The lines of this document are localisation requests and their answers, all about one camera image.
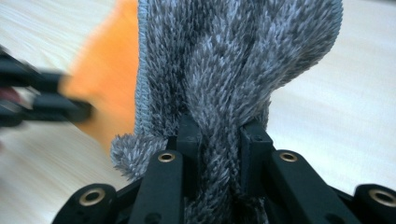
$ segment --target screw hole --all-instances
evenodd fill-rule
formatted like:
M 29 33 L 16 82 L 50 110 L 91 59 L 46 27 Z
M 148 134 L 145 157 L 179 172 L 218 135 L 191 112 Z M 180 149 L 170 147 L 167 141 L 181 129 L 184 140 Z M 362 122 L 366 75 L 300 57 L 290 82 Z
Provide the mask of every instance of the screw hole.
M 159 224 L 161 221 L 161 215 L 158 213 L 149 213 L 145 217 L 145 224 Z
M 385 206 L 388 207 L 396 207 L 396 196 L 381 190 L 381 189 L 370 189 L 369 190 L 370 197 Z
M 161 162 L 169 162 L 175 159 L 175 154 L 172 153 L 163 153 L 158 157 L 158 160 Z
M 332 224 L 344 224 L 345 223 L 345 221 L 342 218 L 340 218 L 339 216 L 332 214 L 332 213 L 327 214 L 325 218 L 326 218 L 326 220 L 329 221 L 329 223 L 332 223 Z
M 106 193 L 103 189 L 89 189 L 79 197 L 79 203 L 83 206 L 91 206 L 101 202 L 105 195 Z
M 293 161 L 297 161 L 297 160 L 298 160 L 297 157 L 296 157 L 294 154 L 291 154 L 291 153 L 289 153 L 289 152 L 283 152 L 283 153 L 281 153 L 279 156 L 280 156 L 280 158 L 281 158 L 282 160 L 284 160 L 284 161 L 291 161 L 291 162 L 293 162 Z

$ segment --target light wooden surface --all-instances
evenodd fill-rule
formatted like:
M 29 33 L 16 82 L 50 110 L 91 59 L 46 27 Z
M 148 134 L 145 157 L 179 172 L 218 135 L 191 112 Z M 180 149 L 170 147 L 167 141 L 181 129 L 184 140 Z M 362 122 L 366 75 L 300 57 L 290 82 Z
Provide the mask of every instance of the light wooden surface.
M 36 67 L 66 70 L 112 0 L 0 1 L 0 44 Z M 268 133 L 325 181 L 396 189 L 396 4 L 345 0 L 341 34 L 319 65 L 273 95 Z M 0 223 L 51 223 L 91 183 L 127 182 L 71 124 L 0 132 Z

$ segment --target orange object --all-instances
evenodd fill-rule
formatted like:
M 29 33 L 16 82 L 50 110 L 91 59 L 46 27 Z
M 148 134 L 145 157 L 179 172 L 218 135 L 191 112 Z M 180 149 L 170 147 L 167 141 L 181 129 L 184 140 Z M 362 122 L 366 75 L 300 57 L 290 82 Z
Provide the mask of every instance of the orange object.
M 137 0 L 120 0 L 89 38 L 61 82 L 60 93 L 89 102 L 92 117 L 76 124 L 109 153 L 117 134 L 134 131 L 134 91 L 138 69 Z

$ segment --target fuzzy textile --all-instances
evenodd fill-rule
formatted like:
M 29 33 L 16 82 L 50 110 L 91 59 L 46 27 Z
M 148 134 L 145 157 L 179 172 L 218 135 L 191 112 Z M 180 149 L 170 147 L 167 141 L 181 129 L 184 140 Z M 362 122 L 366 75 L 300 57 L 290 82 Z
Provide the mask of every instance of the fuzzy textile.
M 76 126 L 107 153 L 116 134 L 134 129 L 138 54 L 137 0 L 118 0 L 60 83 L 61 94 L 93 106 L 90 119 Z
M 266 223 L 264 198 L 240 190 L 238 129 L 255 118 L 265 128 L 271 93 L 329 52 L 341 0 L 141 0 L 138 16 L 136 124 L 112 142 L 116 168 L 144 176 L 189 111 L 207 144 L 186 222 Z

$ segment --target gray fuzzy fabric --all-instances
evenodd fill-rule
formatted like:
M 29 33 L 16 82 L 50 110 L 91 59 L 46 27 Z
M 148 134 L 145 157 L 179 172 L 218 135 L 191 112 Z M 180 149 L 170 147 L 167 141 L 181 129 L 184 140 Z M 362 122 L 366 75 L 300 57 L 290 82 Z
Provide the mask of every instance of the gray fuzzy fabric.
M 147 110 L 136 113 L 144 129 L 113 141 L 116 168 L 132 181 L 144 176 L 149 157 L 164 150 L 181 113 L 189 111 L 207 145 L 200 152 L 202 186 L 195 200 L 186 201 L 186 222 L 266 223 L 264 199 L 240 191 L 238 129 L 254 118 L 266 127 L 271 93 L 331 49 L 341 0 L 145 4 L 139 4 L 147 11 L 139 76 L 147 78 Z M 141 100 L 136 97 L 136 105 Z
M 138 25 L 139 25 L 139 68 L 137 74 L 136 90 L 134 93 L 135 101 L 135 121 L 134 133 L 149 133 L 151 122 L 149 114 L 149 80 L 147 76 L 147 15 L 149 3 L 147 0 L 138 1 Z

